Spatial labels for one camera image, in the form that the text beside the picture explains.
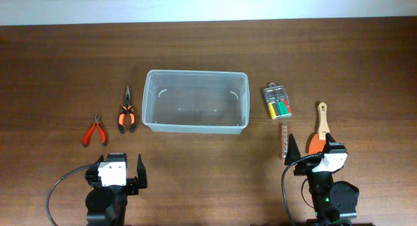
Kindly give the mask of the orange scraper wooden handle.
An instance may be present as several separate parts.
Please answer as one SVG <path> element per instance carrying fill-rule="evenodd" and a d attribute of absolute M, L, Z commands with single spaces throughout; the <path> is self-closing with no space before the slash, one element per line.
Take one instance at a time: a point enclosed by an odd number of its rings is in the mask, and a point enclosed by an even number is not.
<path fill-rule="evenodd" d="M 321 102 L 317 106 L 319 125 L 316 134 L 310 141 L 308 154 L 322 152 L 326 144 L 326 134 L 330 132 L 327 122 L 327 105 Z"/>

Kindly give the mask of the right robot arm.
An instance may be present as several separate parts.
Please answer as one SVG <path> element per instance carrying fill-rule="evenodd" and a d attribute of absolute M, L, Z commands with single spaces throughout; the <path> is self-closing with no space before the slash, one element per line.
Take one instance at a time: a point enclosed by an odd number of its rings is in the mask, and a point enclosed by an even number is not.
<path fill-rule="evenodd" d="M 333 179 L 333 174 L 343 169 L 348 157 L 343 143 L 338 143 L 326 134 L 326 143 L 322 151 L 302 157 L 293 134 L 288 136 L 286 168 L 281 176 L 283 202 L 292 225 L 295 224 L 289 210 L 285 191 L 285 176 L 294 167 L 295 176 L 305 176 L 309 184 L 309 194 L 315 212 L 314 219 L 308 219 L 307 225 L 351 225 L 357 217 L 359 189 L 346 181 Z"/>

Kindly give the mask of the orange socket bit rail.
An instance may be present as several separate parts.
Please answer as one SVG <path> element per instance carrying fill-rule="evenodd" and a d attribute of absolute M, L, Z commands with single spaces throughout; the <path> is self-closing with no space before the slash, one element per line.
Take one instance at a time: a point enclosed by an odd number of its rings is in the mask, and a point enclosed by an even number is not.
<path fill-rule="evenodd" d="M 281 149 L 281 158 L 283 161 L 285 161 L 287 157 L 287 150 L 288 150 L 288 128 L 287 124 L 283 123 L 281 125 L 281 143 L 282 143 L 282 149 Z"/>

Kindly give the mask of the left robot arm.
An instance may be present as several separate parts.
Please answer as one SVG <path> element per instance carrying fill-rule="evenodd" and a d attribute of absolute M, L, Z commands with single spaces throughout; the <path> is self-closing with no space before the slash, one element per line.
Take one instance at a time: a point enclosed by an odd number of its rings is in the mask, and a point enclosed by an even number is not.
<path fill-rule="evenodd" d="M 147 172 L 141 155 L 137 158 L 135 177 L 127 177 L 127 166 L 127 154 L 109 153 L 87 169 L 85 179 L 93 188 L 85 199 L 88 225 L 124 225 L 127 197 L 147 188 Z"/>

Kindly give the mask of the clear screwdriver set case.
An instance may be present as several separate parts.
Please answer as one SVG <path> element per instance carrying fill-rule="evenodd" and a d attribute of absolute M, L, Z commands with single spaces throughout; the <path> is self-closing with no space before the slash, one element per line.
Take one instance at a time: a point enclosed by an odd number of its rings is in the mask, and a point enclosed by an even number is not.
<path fill-rule="evenodd" d="M 293 112 L 283 85 L 269 83 L 264 89 L 266 106 L 272 120 L 291 117 Z"/>

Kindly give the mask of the orange black long-nose pliers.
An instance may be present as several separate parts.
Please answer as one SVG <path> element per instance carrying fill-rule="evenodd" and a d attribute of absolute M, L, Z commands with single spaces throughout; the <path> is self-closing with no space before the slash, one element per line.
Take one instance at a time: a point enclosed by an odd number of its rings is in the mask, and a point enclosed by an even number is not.
<path fill-rule="evenodd" d="M 131 105 L 130 88 L 126 88 L 124 95 L 124 105 L 121 107 L 121 112 L 118 118 L 118 129 L 121 134 L 124 133 L 124 119 L 126 116 L 130 116 L 130 133 L 133 133 L 136 129 L 136 117 L 134 114 L 134 108 Z"/>

